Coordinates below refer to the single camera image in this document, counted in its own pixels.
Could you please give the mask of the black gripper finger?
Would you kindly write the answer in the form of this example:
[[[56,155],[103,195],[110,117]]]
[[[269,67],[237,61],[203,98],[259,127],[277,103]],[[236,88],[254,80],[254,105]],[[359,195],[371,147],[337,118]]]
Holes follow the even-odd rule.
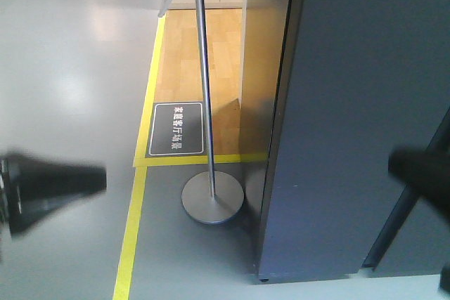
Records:
[[[396,148],[388,171],[449,220],[449,154],[435,150]]]
[[[6,155],[6,222],[12,237],[28,232],[51,213],[107,188],[97,165],[57,163],[20,153]]]

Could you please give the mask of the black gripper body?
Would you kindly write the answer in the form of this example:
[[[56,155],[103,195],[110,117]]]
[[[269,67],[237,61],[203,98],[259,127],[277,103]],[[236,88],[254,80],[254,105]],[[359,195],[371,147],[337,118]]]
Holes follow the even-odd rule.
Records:
[[[9,222],[8,210],[8,193],[9,193],[10,178],[8,172],[8,160],[1,158],[1,231]]]

